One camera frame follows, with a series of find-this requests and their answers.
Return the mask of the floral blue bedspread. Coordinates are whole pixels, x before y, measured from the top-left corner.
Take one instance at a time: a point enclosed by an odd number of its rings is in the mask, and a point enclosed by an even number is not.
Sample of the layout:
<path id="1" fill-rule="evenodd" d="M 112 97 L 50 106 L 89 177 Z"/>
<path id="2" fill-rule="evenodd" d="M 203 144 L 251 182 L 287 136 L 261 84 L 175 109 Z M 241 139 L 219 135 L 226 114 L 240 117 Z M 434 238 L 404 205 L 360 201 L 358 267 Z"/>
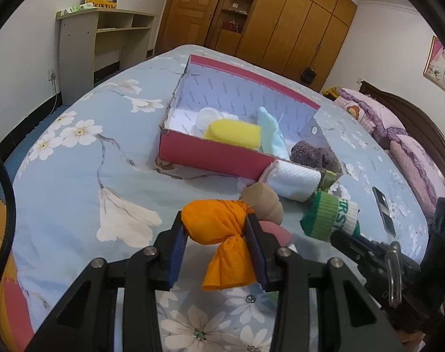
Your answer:
<path id="1" fill-rule="evenodd" d="M 158 156 L 160 125 L 189 56 L 273 79 L 320 105 L 315 118 L 343 168 L 328 192 L 359 206 L 360 235 L 398 242 L 421 262 L 428 225 L 411 187 L 373 138 L 321 94 L 240 59 L 182 45 L 85 94 L 37 140 L 14 180 L 13 255 L 34 337 L 29 351 L 400 351 L 362 288 L 358 266 L 306 236 L 305 202 L 278 195 L 292 235 L 275 253 L 279 290 L 251 285 L 206 292 L 218 247 L 188 236 L 172 288 L 153 279 L 162 231 L 195 200 L 241 200 L 259 180 L 176 165 Z M 385 231 L 372 187 L 387 201 Z"/>

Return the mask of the tan sock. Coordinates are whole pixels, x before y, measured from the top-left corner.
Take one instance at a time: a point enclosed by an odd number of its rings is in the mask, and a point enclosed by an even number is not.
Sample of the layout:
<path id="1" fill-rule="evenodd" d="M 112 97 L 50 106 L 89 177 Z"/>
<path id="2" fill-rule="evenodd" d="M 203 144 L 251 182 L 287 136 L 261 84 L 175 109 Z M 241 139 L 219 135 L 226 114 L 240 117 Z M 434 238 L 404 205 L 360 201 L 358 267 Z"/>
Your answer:
<path id="1" fill-rule="evenodd" d="M 283 207 L 274 190 L 263 182 L 245 187 L 240 195 L 254 211 L 259 221 L 269 221 L 276 225 L 283 222 Z"/>

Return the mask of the orange cloth bundle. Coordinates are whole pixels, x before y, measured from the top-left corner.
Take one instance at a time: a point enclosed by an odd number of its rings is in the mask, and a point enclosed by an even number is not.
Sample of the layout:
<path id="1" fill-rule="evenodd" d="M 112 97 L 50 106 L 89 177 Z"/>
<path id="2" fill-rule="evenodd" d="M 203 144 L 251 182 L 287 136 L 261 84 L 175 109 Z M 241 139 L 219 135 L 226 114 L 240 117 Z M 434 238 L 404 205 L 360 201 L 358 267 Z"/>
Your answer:
<path id="1" fill-rule="evenodd" d="M 246 243 L 246 218 L 254 210 L 243 200 L 195 200 L 183 207 L 181 221 L 194 242 L 216 245 L 202 290 L 220 291 L 257 281 Z"/>

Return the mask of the wooden door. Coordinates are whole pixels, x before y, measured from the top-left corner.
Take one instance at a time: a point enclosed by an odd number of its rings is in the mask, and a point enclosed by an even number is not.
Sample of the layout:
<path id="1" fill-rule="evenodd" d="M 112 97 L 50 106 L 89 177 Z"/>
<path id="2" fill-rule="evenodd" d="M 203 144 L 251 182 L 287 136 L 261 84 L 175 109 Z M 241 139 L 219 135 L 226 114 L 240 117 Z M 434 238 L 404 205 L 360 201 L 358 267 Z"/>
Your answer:
<path id="1" fill-rule="evenodd" d="M 181 45 L 204 45 L 219 0 L 166 0 L 154 48 L 160 55 Z"/>

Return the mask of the wooden wardrobe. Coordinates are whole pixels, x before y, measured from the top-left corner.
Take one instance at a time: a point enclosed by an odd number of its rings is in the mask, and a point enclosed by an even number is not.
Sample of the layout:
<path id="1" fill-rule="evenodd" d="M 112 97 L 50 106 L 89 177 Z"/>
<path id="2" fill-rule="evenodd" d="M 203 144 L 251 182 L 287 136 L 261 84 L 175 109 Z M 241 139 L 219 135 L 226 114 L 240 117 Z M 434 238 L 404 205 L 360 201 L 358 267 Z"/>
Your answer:
<path id="1" fill-rule="evenodd" d="M 309 67 L 305 86 L 320 92 L 356 10 L 351 0 L 219 0 L 204 44 L 298 83 Z"/>

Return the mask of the framed wall picture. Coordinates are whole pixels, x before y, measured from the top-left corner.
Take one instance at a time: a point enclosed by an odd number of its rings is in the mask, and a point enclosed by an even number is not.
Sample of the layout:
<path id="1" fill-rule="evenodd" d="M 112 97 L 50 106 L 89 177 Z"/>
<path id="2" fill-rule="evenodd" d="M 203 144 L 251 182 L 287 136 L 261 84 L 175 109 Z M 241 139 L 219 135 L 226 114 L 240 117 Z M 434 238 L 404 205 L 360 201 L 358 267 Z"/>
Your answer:
<path id="1" fill-rule="evenodd" d="M 423 76 L 445 92 L 445 48 L 437 36 L 432 37 Z"/>

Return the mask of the black hanging bag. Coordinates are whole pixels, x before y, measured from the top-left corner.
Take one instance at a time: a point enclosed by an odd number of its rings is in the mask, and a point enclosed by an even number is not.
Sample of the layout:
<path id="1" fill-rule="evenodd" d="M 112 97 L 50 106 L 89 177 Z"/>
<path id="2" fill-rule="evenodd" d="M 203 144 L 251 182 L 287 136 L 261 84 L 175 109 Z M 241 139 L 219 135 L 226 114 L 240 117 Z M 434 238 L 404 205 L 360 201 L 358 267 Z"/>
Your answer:
<path id="1" fill-rule="evenodd" d="M 301 74 L 300 80 L 304 85 L 311 85 L 316 77 L 316 72 L 309 67 L 306 67 Z"/>

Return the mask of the pink cardboard box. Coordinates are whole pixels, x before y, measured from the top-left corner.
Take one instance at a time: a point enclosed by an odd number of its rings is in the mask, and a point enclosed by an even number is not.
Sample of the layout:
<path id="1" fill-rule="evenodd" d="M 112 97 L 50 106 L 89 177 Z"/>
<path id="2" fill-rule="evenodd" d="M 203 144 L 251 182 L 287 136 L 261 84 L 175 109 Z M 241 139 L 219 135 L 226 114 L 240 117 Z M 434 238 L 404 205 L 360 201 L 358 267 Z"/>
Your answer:
<path id="1" fill-rule="evenodd" d="M 343 174 L 315 116 L 320 105 L 273 79 L 192 54 L 160 125 L 158 156 L 265 183 Z"/>

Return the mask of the dark wooden headboard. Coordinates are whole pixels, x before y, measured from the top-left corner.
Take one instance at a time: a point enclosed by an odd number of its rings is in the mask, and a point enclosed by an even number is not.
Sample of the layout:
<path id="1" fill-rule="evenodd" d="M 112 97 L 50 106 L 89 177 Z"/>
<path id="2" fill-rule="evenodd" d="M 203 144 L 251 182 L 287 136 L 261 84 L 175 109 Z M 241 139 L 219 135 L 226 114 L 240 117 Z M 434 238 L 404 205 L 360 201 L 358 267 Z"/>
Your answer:
<path id="1" fill-rule="evenodd" d="M 435 162 L 445 186 L 445 136 L 438 126 L 419 107 L 409 101 L 384 92 L 367 81 L 362 81 L 359 91 L 369 95 L 391 110 Z"/>

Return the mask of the light blue cloth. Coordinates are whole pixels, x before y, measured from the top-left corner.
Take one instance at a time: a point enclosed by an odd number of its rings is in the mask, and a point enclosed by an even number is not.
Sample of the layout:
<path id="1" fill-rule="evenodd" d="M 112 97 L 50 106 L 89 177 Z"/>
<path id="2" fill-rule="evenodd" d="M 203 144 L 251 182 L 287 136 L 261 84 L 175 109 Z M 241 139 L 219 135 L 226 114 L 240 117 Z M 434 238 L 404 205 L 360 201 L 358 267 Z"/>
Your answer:
<path id="1" fill-rule="evenodd" d="M 279 123 L 263 106 L 257 110 L 257 124 L 261 128 L 261 150 L 263 153 L 288 160 L 288 149 Z"/>

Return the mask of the pink purple pillow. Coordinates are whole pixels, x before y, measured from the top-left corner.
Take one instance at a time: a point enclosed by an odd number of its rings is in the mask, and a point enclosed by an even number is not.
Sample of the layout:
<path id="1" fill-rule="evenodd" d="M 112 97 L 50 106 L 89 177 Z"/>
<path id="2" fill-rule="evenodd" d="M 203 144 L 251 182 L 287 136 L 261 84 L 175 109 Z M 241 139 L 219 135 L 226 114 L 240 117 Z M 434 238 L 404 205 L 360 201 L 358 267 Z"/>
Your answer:
<path id="1" fill-rule="evenodd" d="M 337 88 L 339 96 L 334 104 L 345 110 L 384 149 L 390 141 L 397 141 L 399 135 L 408 135 L 399 118 L 386 106 L 351 89 Z"/>

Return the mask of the green white sock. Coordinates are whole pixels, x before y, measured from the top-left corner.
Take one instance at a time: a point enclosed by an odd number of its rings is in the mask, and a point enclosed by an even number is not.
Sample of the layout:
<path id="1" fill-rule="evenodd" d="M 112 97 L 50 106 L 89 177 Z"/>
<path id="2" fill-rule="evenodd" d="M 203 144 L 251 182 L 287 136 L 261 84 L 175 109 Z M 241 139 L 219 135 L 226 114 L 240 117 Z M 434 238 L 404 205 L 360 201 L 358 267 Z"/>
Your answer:
<path id="1" fill-rule="evenodd" d="M 326 192 L 315 193 L 312 205 L 300 220 L 306 236 L 329 242 L 335 231 L 359 236 L 359 206 Z"/>

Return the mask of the beige shelf desk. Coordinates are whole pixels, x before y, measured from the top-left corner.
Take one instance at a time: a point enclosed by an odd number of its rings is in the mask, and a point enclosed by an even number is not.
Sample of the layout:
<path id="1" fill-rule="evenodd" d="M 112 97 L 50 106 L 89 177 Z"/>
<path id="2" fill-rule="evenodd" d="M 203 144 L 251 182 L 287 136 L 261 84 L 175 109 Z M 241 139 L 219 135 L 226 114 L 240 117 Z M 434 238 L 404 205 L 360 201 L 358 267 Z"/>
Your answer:
<path id="1" fill-rule="evenodd" d="M 64 104 L 72 105 L 91 91 L 95 73 L 115 64 L 123 71 L 145 61 L 156 18 L 150 13 L 98 7 L 58 13 Z"/>

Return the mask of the black smartphone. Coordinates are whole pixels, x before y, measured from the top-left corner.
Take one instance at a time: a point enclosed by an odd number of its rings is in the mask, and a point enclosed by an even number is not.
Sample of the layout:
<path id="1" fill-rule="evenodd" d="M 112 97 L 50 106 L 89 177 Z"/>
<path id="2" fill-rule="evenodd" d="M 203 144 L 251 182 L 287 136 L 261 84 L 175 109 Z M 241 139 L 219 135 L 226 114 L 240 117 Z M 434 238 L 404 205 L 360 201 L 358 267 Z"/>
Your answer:
<path id="1" fill-rule="evenodd" d="M 390 215 L 390 209 L 388 207 L 388 204 L 387 204 L 384 194 L 380 190 L 378 190 L 376 187 L 372 187 L 372 192 L 376 199 L 376 203 L 378 205 L 378 210 L 381 215 L 381 220 L 384 225 L 385 231 L 388 234 L 395 237 L 396 236 L 395 227 L 393 225 L 393 220 Z"/>

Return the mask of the yellow sponge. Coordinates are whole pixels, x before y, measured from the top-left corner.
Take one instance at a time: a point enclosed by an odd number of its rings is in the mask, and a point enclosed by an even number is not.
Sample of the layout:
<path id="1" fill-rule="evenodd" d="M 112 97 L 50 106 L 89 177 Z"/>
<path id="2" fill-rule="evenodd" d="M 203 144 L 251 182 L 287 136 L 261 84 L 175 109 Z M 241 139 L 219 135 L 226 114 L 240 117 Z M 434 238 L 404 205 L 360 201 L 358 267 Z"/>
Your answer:
<path id="1" fill-rule="evenodd" d="M 220 119 L 209 125 L 203 139 L 257 150 L 261 147 L 261 128 L 248 122 Z"/>

